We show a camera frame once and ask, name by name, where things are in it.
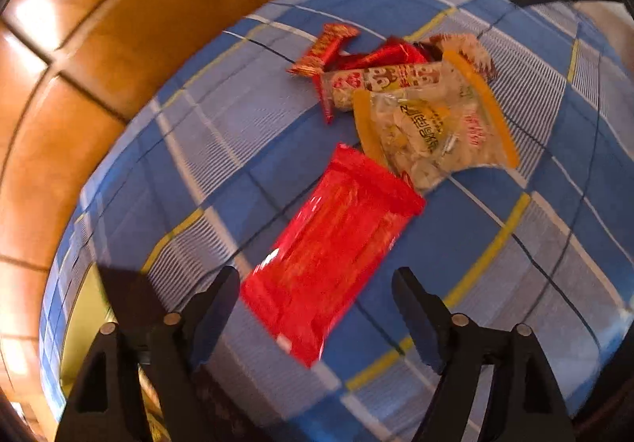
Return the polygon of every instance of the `table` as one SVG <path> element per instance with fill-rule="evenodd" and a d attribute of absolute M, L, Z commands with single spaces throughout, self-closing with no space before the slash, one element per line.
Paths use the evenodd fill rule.
<path fill-rule="evenodd" d="M 530 324 L 574 412 L 632 321 L 634 85 L 592 22 L 568 4 L 508 0 L 275 0 L 192 56 L 134 118 L 82 190 L 59 245 L 40 320 L 42 385 L 59 415 L 59 352 L 91 262 L 148 273 L 179 309 L 225 263 L 266 255 L 309 195 L 350 114 L 326 126 L 312 83 L 285 72 L 344 21 L 350 52 L 387 36 L 473 32 L 521 164 L 455 174 L 428 197 L 323 358 L 305 369 L 242 303 L 208 367 L 278 440 L 409 440 L 437 377 L 418 359 L 391 298 L 412 268 L 452 311 L 481 325 Z M 486 406 L 481 383 L 466 440 Z"/>

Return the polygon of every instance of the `screw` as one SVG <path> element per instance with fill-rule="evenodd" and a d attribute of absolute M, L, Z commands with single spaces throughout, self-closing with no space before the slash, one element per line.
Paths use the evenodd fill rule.
<path fill-rule="evenodd" d="M 106 322 L 103 326 L 99 328 L 99 333 L 103 335 L 111 335 L 115 332 L 116 324 L 114 322 Z"/>
<path fill-rule="evenodd" d="M 523 337 L 529 337 L 531 336 L 531 334 L 533 334 L 533 330 L 531 329 L 531 327 L 527 326 L 526 324 L 518 324 L 516 326 L 516 330 L 518 330 L 518 333 L 521 334 Z"/>
<path fill-rule="evenodd" d="M 463 315 L 462 313 L 457 313 L 451 317 L 451 322 L 453 322 L 455 326 L 462 328 L 469 324 L 469 317 Z"/>
<path fill-rule="evenodd" d="M 175 311 L 168 313 L 163 317 L 163 324 L 167 326 L 175 326 L 181 321 L 181 314 Z"/>

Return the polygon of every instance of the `blue plaid cloth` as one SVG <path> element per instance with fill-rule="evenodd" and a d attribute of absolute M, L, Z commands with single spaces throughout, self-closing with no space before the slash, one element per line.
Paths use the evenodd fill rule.
<path fill-rule="evenodd" d="M 148 273 L 181 309 L 224 264 L 246 276 L 309 195 L 350 114 L 323 122 L 310 80 L 285 70 L 322 25 L 387 36 L 470 32 L 518 147 L 517 170 L 455 174 L 428 199 L 306 369 L 239 302 L 207 363 L 274 438 L 410 440 L 437 384 L 391 297 L 410 266 L 429 292 L 481 325 L 530 324 L 574 412 L 632 320 L 634 86 L 569 4 L 508 0 L 275 0 L 195 54 L 128 126 L 82 190 L 40 319 L 42 385 L 57 415 L 59 354 L 91 262 Z M 470 285 L 465 276 L 476 276 Z M 465 441 L 476 440 L 485 370 Z"/>

